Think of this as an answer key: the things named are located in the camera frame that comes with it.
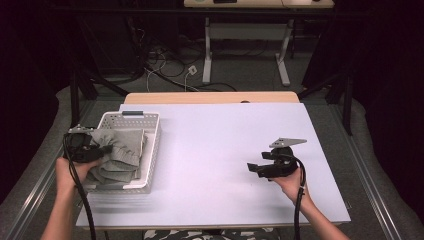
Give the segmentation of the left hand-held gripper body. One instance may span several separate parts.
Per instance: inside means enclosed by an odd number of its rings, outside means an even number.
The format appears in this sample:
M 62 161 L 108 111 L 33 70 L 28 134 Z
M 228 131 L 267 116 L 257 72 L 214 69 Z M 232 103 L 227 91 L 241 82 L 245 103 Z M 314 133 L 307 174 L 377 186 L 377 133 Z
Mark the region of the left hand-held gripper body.
M 89 163 L 101 159 L 104 152 L 97 144 L 92 144 L 93 128 L 77 125 L 63 136 L 64 157 L 76 163 Z

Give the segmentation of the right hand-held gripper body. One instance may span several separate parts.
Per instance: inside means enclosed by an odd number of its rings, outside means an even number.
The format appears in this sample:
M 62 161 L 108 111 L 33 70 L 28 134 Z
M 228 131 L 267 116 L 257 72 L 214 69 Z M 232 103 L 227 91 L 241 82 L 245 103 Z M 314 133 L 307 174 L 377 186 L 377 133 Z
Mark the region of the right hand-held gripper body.
M 297 168 L 304 169 L 303 163 L 294 156 L 292 146 L 306 143 L 305 139 L 278 138 L 269 145 L 271 148 L 272 164 L 264 172 L 258 173 L 259 177 L 277 178 L 291 175 Z

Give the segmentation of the grey pants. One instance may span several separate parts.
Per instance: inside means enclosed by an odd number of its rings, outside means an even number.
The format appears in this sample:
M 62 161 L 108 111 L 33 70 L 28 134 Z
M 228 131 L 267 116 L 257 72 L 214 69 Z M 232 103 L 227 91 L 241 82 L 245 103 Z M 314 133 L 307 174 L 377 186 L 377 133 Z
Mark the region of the grey pants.
M 112 146 L 110 153 L 88 173 L 88 181 L 96 184 L 129 183 L 140 167 L 145 131 L 97 129 L 91 133 L 91 143 L 99 147 Z

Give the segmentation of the white perforated plastic basket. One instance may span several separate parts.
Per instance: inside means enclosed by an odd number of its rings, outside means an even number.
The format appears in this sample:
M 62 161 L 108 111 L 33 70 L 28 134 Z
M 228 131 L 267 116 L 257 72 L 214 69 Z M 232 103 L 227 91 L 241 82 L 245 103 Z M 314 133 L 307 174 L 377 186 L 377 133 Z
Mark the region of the white perforated plastic basket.
M 149 193 L 161 135 L 160 115 L 143 111 L 106 112 L 94 131 L 97 129 L 143 129 L 146 141 L 143 145 L 140 167 L 135 172 L 135 178 L 131 182 L 96 184 L 89 182 L 87 178 L 84 182 L 84 188 L 88 192 L 108 194 Z

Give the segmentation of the person's right hand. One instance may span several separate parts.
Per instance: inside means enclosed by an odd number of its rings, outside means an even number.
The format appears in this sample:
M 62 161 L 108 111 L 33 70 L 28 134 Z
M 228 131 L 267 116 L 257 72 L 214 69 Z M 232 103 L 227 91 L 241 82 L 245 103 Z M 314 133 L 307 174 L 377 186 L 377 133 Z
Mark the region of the person's right hand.
M 301 169 L 297 168 L 291 175 L 286 177 L 272 178 L 272 181 L 278 184 L 283 193 L 293 202 L 297 201 L 298 190 L 301 183 Z

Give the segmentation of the person's left hand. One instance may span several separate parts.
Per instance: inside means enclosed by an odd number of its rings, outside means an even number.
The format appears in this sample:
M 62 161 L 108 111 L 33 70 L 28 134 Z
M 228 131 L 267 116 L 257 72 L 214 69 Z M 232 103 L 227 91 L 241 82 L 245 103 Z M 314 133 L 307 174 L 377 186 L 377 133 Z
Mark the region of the person's left hand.
M 90 163 L 75 163 L 74 168 L 76 173 L 71 175 L 72 167 L 70 166 L 70 162 L 63 157 L 58 158 L 55 164 L 57 193 L 64 195 L 65 193 L 73 192 L 76 185 L 74 178 L 83 182 L 88 172 L 99 163 L 100 160 Z

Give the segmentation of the black metal stand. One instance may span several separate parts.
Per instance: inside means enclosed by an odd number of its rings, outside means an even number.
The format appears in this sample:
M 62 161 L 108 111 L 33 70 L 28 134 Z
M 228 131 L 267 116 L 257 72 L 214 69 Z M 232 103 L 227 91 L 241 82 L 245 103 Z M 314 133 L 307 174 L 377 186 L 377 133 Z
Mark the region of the black metal stand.
M 317 92 L 324 86 L 330 85 L 331 88 L 326 95 L 328 104 L 338 104 L 341 97 L 343 99 L 342 126 L 348 135 L 352 135 L 351 130 L 351 112 L 353 95 L 353 75 L 349 70 L 342 70 L 330 77 L 318 82 L 311 87 L 306 88 L 297 94 L 299 99 L 304 99 L 308 95 Z
M 71 126 L 76 126 L 80 122 L 80 97 L 79 93 L 82 93 L 88 100 L 96 100 L 98 92 L 95 89 L 94 84 L 98 83 L 105 86 L 109 90 L 117 93 L 120 96 L 127 96 L 128 91 L 114 85 L 113 83 L 106 80 L 100 74 L 87 68 L 82 62 L 74 44 L 71 40 L 67 43 L 69 59 L 73 66 L 73 76 L 70 79 L 70 93 L 71 93 Z

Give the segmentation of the dark curtain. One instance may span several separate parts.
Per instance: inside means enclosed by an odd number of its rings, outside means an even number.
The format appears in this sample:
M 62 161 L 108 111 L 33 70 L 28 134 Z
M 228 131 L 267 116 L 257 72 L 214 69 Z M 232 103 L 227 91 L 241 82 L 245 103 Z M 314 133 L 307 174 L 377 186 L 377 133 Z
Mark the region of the dark curtain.
M 44 1 L 0 0 L 0 204 L 55 119 L 63 70 Z
M 401 198 L 424 221 L 424 0 L 334 0 L 337 14 L 322 34 L 302 85 L 310 88 L 353 69 L 353 98 L 365 108 L 374 153 Z

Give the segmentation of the background desk with white legs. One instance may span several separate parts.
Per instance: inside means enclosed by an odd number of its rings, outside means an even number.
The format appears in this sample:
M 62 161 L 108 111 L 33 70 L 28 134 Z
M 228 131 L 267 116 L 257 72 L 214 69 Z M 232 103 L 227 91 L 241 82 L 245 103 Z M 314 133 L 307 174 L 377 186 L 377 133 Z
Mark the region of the background desk with white legs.
M 214 4 L 213 0 L 184 0 L 189 10 L 284 10 L 298 13 L 299 10 L 332 9 L 334 0 L 238 0 L 237 3 Z M 284 23 L 218 23 L 205 18 L 205 58 L 203 68 L 204 83 L 211 81 L 212 49 L 211 40 L 280 40 L 282 45 L 275 54 L 276 67 L 283 86 L 290 85 L 284 59 L 290 39 L 293 38 L 295 20 L 289 18 Z

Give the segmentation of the aluminium floor rail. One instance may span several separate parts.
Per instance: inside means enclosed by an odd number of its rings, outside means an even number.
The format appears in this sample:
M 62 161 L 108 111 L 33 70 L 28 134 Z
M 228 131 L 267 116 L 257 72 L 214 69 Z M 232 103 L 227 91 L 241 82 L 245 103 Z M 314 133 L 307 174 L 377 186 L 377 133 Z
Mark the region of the aluminium floor rail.
M 329 109 L 332 117 L 336 120 L 337 128 L 341 132 L 344 141 L 348 145 L 348 149 L 353 156 L 353 165 L 386 239 L 403 240 L 399 229 L 397 228 L 385 202 L 383 201 L 383 198 L 377 188 L 377 185 L 375 184 L 372 175 L 365 164 L 364 158 L 360 153 L 354 138 L 346 132 L 344 125 L 342 124 L 342 114 L 340 113 L 340 110 L 336 105 L 330 105 Z
M 0 205 L 0 240 L 22 240 L 54 178 L 54 164 L 62 155 L 62 136 L 71 126 L 71 106 L 59 104 L 58 113 L 40 148 Z

